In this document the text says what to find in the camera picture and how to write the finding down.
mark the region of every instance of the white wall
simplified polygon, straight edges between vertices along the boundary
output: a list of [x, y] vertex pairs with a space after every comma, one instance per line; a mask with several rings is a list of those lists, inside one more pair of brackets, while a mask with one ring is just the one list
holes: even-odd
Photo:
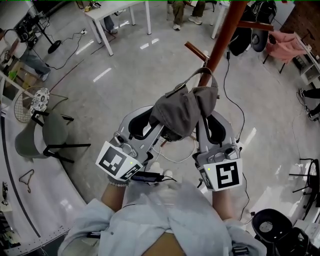
[[13, 29], [27, 14], [31, 6], [28, 1], [0, 2], [0, 28], [3, 30]]

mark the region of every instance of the rust-colored pole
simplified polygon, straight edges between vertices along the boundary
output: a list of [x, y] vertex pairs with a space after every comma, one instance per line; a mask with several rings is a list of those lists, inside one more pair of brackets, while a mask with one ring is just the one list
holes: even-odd
[[[246, 8], [248, 1], [232, 1], [228, 9], [228, 13], [224, 19], [221, 32], [215, 42], [213, 50], [211, 52], [210, 58], [207, 63], [207, 68], [212, 72], [215, 71], [221, 57], [224, 54], [225, 49], [227, 48], [232, 35], [234, 34], [237, 25], [240, 21], [242, 14]], [[201, 77], [199, 86], [206, 86], [210, 76], [204, 74]]]

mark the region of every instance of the white cable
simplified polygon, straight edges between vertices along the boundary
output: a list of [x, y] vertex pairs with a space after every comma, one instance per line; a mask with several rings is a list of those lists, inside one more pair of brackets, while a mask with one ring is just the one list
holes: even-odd
[[174, 161], [174, 160], [171, 160], [171, 159], [167, 158], [164, 154], [162, 154], [162, 153], [161, 153], [161, 145], [160, 145], [160, 144], [158, 144], [158, 145], [159, 145], [159, 147], [160, 147], [160, 152], [156, 151], [156, 150], [154, 149], [154, 146], [151, 147], [156, 153], [158, 153], [158, 156], [156, 157], [155, 161], [157, 161], [158, 157], [161, 155], [161, 156], [163, 156], [165, 159], [167, 159], [168, 161], [173, 162], [173, 163], [177, 163], [177, 164], [178, 164], [178, 163], [181, 163], [181, 162], [183, 162], [183, 161], [185, 161], [185, 160], [187, 160], [188, 158], [190, 158], [190, 157], [193, 155], [193, 153], [194, 153], [194, 151], [195, 151], [195, 149], [196, 149], [196, 141], [193, 140], [193, 145], [194, 145], [194, 147], [193, 147], [193, 150], [192, 150], [191, 154], [190, 154], [187, 158], [185, 158], [185, 159], [183, 159], [183, 160], [181, 160], [181, 161]]

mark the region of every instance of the person's leg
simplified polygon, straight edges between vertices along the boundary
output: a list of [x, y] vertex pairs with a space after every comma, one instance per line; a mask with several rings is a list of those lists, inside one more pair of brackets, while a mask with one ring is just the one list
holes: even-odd
[[201, 25], [202, 21], [199, 19], [199, 17], [202, 17], [202, 15], [204, 14], [205, 7], [206, 7], [205, 1], [198, 1], [196, 3], [196, 6], [193, 8], [191, 17], [189, 17], [188, 20], [197, 25]]
[[206, 7], [205, 1], [198, 1], [196, 3], [196, 6], [193, 8], [192, 16], [202, 17], [202, 15], [204, 14], [205, 7]]
[[112, 31], [115, 27], [114, 22], [112, 21], [110, 16], [107, 16], [103, 19], [106, 30]]
[[320, 89], [304, 90], [303, 96], [312, 99], [320, 99]]
[[20, 61], [33, 68], [35, 72], [40, 75], [47, 75], [51, 71], [49, 67], [29, 49], [26, 49], [24, 54], [20, 57]]
[[320, 104], [318, 105], [318, 106], [316, 106], [316, 108], [314, 109], [314, 110], [311, 110], [310, 112], [309, 112], [309, 116], [314, 116], [314, 115], [316, 115], [316, 114], [318, 114], [320, 112]]
[[173, 23], [181, 26], [183, 16], [184, 16], [185, 4], [182, 1], [174, 1], [172, 3], [172, 8], [173, 8], [173, 15], [174, 15]]

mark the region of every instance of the gray chair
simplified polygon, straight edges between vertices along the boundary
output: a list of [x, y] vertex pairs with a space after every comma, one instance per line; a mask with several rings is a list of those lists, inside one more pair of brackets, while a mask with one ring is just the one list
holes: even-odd
[[[44, 123], [36, 118], [37, 115], [43, 115]], [[91, 144], [66, 144], [68, 124], [65, 120], [72, 122], [74, 119], [69, 116], [60, 115], [54, 110], [50, 113], [35, 111], [23, 131], [15, 137], [14, 146], [16, 152], [25, 158], [44, 159], [54, 157], [62, 161], [74, 163], [73, 160], [60, 156], [58, 151], [63, 148], [89, 147]], [[37, 124], [42, 126], [42, 136], [46, 145], [42, 153], [37, 150], [35, 145], [35, 128]]]

